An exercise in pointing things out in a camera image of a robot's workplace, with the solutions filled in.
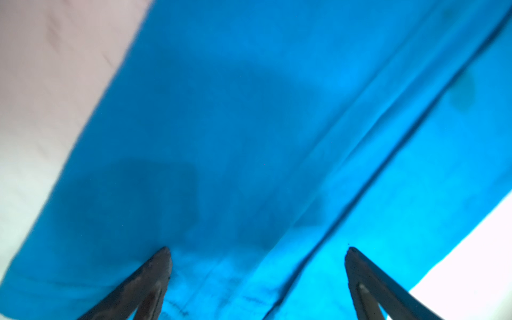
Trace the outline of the blue t shirt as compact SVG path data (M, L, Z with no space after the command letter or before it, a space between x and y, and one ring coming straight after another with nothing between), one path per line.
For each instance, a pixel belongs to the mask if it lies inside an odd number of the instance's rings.
M77 319L148 258L162 319L354 319L511 189L510 1L156 1L1 284Z

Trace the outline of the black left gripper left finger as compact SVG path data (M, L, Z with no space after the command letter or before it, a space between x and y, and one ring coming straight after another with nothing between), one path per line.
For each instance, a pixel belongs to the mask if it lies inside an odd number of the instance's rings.
M79 320L158 319L172 267L169 248L161 248Z

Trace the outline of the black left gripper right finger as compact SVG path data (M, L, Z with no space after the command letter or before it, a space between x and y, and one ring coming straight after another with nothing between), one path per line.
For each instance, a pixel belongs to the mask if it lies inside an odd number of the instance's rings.
M359 320L441 320L372 260L355 247L345 256L345 270L353 305Z

